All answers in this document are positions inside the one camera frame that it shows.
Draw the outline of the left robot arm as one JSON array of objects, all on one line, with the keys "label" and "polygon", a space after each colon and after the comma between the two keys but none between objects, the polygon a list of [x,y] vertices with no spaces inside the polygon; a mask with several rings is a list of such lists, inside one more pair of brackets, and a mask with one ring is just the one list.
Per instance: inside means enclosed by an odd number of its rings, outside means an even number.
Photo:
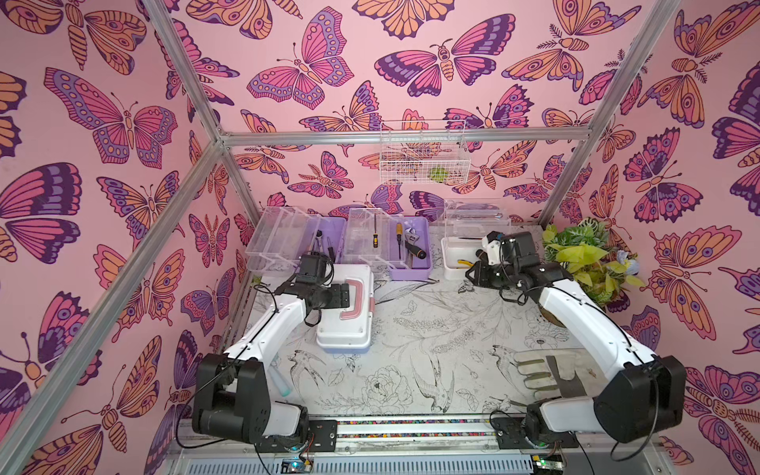
[{"label": "left robot arm", "polygon": [[205,356],[197,369],[192,429],[221,441],[260,445],[267,439],[286,449],[309,438],[308,409],[270,396],[267,369],[281,346],[308,317],[359,316],[370,306],[372,285],[324,253],[302,255],[297,270],[275,289],[257,285],[271,304],[259,321],[223,354]]}]

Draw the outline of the left purple toolbox clear lid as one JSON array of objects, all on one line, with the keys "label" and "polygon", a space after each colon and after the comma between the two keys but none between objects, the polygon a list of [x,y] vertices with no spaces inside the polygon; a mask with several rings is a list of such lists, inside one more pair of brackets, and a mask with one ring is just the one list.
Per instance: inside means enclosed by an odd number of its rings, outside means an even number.
[{"label": "left purple toolbox clear lid", "polygon": [[312,215],[292,207],[267,207],[245,250],[247,269],[264,276],[292,273],[302,255],[315,251],[318,230],[331,239],[339,263],[347,225],[344,218]]}]

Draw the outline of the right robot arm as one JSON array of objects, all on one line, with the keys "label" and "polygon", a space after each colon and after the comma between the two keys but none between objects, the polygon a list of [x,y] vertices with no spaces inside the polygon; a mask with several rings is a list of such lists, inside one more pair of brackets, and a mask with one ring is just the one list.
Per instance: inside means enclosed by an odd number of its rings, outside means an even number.
[{"label": "right robot arm", "polygon": [[686,369],[677,358],[660,357],[634,340],[568,270],[540,259],[530,233],[492,231],[480,245],[466,278],[497,291],[517,289],[518,305],[534,301],[581,342],[608,380],[597,396],[530,405],[522,426],[531,443],[554,443],[566,433],[604,433],[616,443],[649,441],[682,423]]}]

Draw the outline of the potted green plant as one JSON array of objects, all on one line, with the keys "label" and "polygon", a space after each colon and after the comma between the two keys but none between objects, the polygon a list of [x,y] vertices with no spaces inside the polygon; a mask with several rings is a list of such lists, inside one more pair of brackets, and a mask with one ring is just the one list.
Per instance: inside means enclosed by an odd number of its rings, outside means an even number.
[{"label": "potted green plant", "polygon": [[627,291],[640,284],[638,254],[614,232],[595,218],[585,218],[560,231],[550,225],[543,231],[545,257],[560,264],[582,290],[603,310],[627,310]]}]

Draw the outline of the black handled tool purple box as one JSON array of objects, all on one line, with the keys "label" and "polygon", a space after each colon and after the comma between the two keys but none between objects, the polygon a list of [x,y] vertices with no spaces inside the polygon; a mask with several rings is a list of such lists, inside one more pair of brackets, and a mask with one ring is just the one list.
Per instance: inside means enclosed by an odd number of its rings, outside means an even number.
[{"label": "black handled tool purple box", "polygon": [[419,247],[415,243],[411,243],[410,241],[405,241],[404,245],[405,245],[405,249],[407,249],[408,255],[411,255],[412,258],[425,260],[428,257],[428,253],[422,247]]}]

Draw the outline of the white toolbox clear lid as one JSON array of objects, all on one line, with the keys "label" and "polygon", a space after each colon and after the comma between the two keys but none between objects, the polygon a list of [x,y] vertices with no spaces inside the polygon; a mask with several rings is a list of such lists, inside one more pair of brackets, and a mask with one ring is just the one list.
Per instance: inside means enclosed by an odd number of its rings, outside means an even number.
[{"label": "white toolbox clear lid", "polygon": [[446,200],[441,219],[443,277],[449,281],[465,278],[469,268],[458,266],[457,261],[465,259],[475,263],[476,251],[482,251],[482,239],[488,233],[508,234],[517,223],[504,201],[477,198]]}]

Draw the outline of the yellow screwdriver in lid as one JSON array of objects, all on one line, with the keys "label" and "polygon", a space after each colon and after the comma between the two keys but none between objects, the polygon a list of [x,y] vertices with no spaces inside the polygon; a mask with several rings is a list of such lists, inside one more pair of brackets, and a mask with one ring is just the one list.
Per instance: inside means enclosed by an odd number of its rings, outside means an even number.
[{"label": "yellow screwdriver in lid", "polygon": [[373,215],[373,233],[372,233],[372,247],[374,249],[378,249],[379,247],[379,235],[378,235],[378,217],[376,214]]}]

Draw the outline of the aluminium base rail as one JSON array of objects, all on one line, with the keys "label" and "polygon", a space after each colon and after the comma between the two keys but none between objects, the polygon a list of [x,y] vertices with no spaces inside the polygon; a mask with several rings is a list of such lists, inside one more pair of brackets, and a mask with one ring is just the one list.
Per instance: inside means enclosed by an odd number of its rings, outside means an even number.
[{"label": "aluminium base rail", "polygon": [[316,418],[307,447],[278,452],[220,443],[170,451],[161,474],[675,474],[659,441],[638,451],[605,435],[530,445],[519,418],[454,416]]}]

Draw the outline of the adjustable wrench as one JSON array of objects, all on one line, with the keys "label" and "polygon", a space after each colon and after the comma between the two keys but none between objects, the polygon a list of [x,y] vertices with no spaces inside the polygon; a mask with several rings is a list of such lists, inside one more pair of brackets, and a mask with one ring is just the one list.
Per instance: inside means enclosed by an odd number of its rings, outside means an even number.
[{"label": "adjustable wrench", "polygon": [[[411,243],[415,243],[418,245],[418,241],[420,239],[420,236],[417,234],[416,230],[413,227],[409,227],[407,231],[405,231],[405,241],[410,241]],[[411,257],[411,255],[407,256],[407,263],[409,267],[412,267],[414,264],[414,258]]]}]

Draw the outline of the work glove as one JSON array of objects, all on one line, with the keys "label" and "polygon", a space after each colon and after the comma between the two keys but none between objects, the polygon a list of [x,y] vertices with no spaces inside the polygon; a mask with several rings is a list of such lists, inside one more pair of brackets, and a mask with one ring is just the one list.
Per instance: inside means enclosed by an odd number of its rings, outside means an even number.
[{"label": "work glove", "polygon": [[518,387],[536,400],[595,395],[603,374],[586,350],[528,350],[515,355]]}]

